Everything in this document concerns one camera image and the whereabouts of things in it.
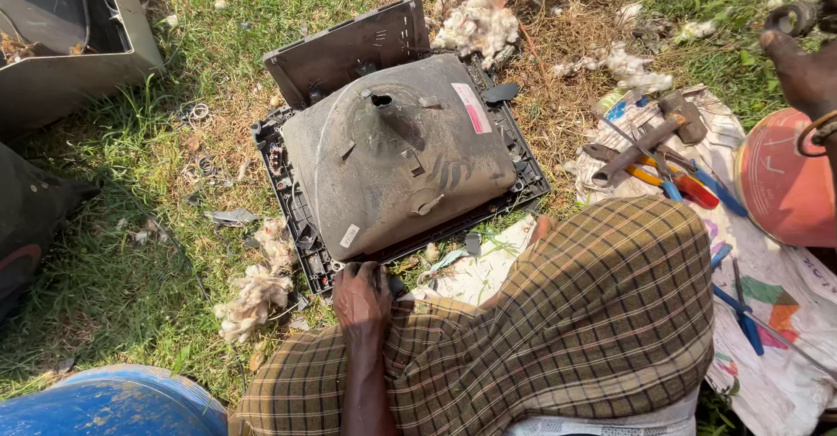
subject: pliers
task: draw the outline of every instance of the pliers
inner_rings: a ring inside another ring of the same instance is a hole
[[[716,181],[709,173],[702,170],[701,167],[697,164],[697,162],[692,160],[687,160],[685,156],[675,152],[674,150],[670,149],[667,146],[660,146],[657,148],[656,153],[660,153],[663,155],[663,158],[667,161],[671,161],[672,163],[678,164],[680,167],[683,168],[689,175],[695,177],[698,181],[706,185],[715,195],[718,196],[718,199],[724,203],[727,207],[730,208],[731,211],[737,213],[741,217],[747,217],[748,212],[747,209],[741,205],[740,202],[733,196],[732,194],[727,191],[727,188],[724,187],[724,184],[721,184],[719,181]]]
[[[601,143],[588,143],[584,145],[583,150],[584,153],[589,155],[594,160],[599,160],[604,163],[610,163],[616,155],[619,154],[618,151],[611,149],[610,147],[606,147]],[[656,154],[661,160],[664,160],[662,152],[657,151],[654,154]],[[638,164],[657,167],[660,177],[654,176],[653,174],[641,169]],[[688,173],[682,170],[675,171],[668,164],[660,164],[654,158],[644,154],[640,155],[636,162],[629,164],[628,167],[625,168],[625,171],[648,184],[662,188],[668,187],[669,189],[665,189],[666,193],[671,199],[676,201],[683,200],[682,197],[680,197],[680,193],[677,192],[682,191],[683,193],[689,195],[698,206],[703,207],[704,209],[714,209],[718,205],[717,198],[710,194],[710,192],[708,192],[699,182],[695,181],[695,179]]]

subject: white sticker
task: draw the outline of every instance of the white sticker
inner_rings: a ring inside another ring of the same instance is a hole
[[[355,224],[351,224],[349,228],[346,230],[346,235],[343,235],[343,239],[340,240],[340,246],[344,249],[349,248],[351,245],[351,241],[355,239],[355,235],[361,231],[361,227],[358,227]]]
[[[474,90],[471,89],[470,85],[465,83],[451,83],[450,86],[454,87],[456,93],[459,95],[459,99],[466,105],[468,117],[471,119],[471,124],[474,125],[474,131],[476,133],[490,133],[491,124],[486,117],[486,111],[482,110],[482,104],[476,98],[476,94],[474,94]]]

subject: plaid shirt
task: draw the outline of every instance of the plaid shirt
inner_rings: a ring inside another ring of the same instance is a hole
[[[524,251],[494,309],[394,303],[384,355],[398,430],[502,434],[528,415],[610,419],[684,398],[711,363],[709,250],[685,204],[612,199]],[[338,434],[346,372],[336,326],[294,334],[237,414],[257,434]]]

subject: red bucket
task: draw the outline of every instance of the red bucket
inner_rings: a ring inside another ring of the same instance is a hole
[[[753,127],[736,157],[736,187],[750,218],[780,242],[837,248],[828,159],[807,158],[796,150],[797,137],[810,123],[788,108]],[[810,141],[806,149],[823,150]]]

